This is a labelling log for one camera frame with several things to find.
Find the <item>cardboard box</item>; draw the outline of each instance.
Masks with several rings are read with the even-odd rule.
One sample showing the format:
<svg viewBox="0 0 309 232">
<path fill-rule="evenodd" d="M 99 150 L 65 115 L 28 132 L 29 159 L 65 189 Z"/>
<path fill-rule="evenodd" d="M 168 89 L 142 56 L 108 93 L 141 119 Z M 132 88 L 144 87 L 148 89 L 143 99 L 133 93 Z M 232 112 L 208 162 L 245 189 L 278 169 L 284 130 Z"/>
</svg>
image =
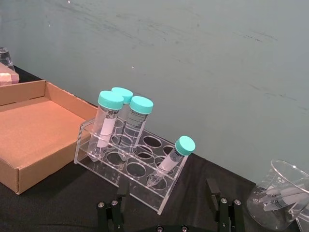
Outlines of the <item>cardboard box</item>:
<svg viewBox="0 0 309 232">
<path fill-rule="evenodd" d="M 46 81 L 0 87 L 0 182 L 21 194 L 71 162 L 96 111 Z"/>
<path fill-rule="evenodd" d="M 0 63 L 0 86 L 7 86 L 19 82 L 19 75 Z"/>
</svg>

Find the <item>acrylic rack base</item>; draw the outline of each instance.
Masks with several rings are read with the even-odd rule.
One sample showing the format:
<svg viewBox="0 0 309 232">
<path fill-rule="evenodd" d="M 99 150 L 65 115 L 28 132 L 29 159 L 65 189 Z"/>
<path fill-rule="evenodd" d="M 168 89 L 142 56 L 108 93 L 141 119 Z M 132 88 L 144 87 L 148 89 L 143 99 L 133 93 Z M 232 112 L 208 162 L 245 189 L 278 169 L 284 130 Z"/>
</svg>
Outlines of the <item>acrylic rack base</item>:
<svg viewBox="0 0 309 232">
<path fill-rule="evenodd" d="M 91 156 L 89 152 L 90 137 L 95 136 L 96 142 L 102 139 L 92 132 L 93 122 L 94 119 L 81 125 L 74 163 L 82 165 L 117 187 L 122 178 L 128 178 L 131 196 L 160 215 L 174 189 L 187 157 L 167 173 L 157 185 L 148 187 L 146 185 L 148 176 L 171 152 L 174 144 L 144 130 L 138 145 L 132 146 L 130 152 L 128 152 L 127 147 L 124 149 L 119 145 L 121 135 L 114 134 L 108 141 L 108 152 L 103 158 L 94 160 L 89 157 Z M 122 161 L 118 155 L 124 152 L 128 157 L 126 161 Z"/>
</svg>

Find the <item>glass beaker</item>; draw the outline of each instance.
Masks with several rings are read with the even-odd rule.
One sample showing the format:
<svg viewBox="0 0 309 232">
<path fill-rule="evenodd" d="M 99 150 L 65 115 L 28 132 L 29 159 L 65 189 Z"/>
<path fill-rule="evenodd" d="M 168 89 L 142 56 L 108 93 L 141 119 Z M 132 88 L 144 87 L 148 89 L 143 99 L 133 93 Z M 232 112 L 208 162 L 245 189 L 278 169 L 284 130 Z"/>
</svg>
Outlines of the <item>glass beaker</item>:
<svg viewBox="0 0 309 232">
<path fill-rule="evenodd" d="M 0 47 L 0 63 L 15 71 L 10 53 L 6 47 Z"/>
<path fill-rule="evenodd" d="M 273 159 L 271 167 L 251 191 L 247 208 L 261 226 L 282 231 L 309 204 L 309 175 L 279 159 Z"/>
</svg>

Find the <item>black table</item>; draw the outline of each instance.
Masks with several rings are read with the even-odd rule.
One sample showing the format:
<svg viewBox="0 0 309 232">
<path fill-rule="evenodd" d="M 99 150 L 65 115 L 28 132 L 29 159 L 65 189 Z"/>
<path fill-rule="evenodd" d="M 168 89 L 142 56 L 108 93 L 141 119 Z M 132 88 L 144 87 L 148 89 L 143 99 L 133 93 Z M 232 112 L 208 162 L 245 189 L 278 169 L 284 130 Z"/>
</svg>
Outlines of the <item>black table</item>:
<svg viewBox="0 0 309 232">
<path fill-rule="evenodd" d="M 21 80 L 35 80 L 16 69 Z M 206 200 L 206 178 L 217 180 L 222 195 L 246 201 L 254 183 L 192 154 L 161 216 L 130 198 L 125 215 L 129 232 L 158 224 L 187 224 L 216 231 Z M 117 188 L 82 166 L 68 164 L 20 196 L 0 184 L 0 231 L 95 232 L 96 204 L 111 201 Z M 244 208 L 247 232 L 267 232 Z M 285 232 L 298 232 L 292 223 Z"/>
</svg>

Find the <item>pink box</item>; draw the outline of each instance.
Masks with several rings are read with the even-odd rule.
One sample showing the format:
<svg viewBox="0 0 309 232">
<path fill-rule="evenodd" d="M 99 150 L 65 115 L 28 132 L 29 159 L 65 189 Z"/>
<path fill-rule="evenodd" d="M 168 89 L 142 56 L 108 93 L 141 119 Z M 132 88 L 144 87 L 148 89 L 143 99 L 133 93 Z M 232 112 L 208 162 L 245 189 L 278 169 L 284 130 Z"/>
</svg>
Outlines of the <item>pink box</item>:
<svg viewBox="0 0 309 232">
<path fill-rule="evenodd" d="M 0 86 L 7 86 L 19 82 L 19 75 L 0 63 Z"/>
</svg>

